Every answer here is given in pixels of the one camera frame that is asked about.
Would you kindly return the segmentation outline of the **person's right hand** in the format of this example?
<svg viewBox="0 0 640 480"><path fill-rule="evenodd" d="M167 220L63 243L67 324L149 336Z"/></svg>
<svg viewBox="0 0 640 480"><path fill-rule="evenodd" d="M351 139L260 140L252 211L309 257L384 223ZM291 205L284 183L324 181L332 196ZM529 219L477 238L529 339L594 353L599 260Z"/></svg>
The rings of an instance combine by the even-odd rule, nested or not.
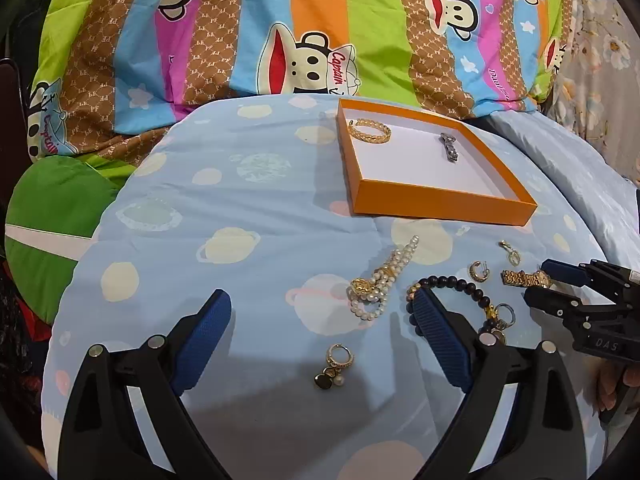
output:
<svg viewBox="0 0 640 480"><path fill-rule="evenodd" d="M620 411L620 401L639 388L639 364L602 360L597 372L596 405L600 421L608 425Z"/></svg>

